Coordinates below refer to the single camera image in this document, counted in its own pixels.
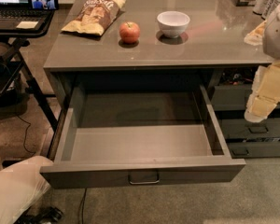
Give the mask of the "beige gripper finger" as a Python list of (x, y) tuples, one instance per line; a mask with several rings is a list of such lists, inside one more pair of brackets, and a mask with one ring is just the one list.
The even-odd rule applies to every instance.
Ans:
[(252, 93), (246, 103), (245, 119), (258, 123), (273, 112), (280, 103), (280, 61), (268, 67), (260, 66), (255, 74)]

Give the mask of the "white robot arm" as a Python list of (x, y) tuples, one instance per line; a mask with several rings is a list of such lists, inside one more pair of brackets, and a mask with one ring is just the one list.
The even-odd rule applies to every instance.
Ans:
[(274, 61), (268, 67), (260, 66), (254, 76), (244, 114), (253, 123), (268, 118), (280, 103), (280, 4), (266, 20), (262, 46)]

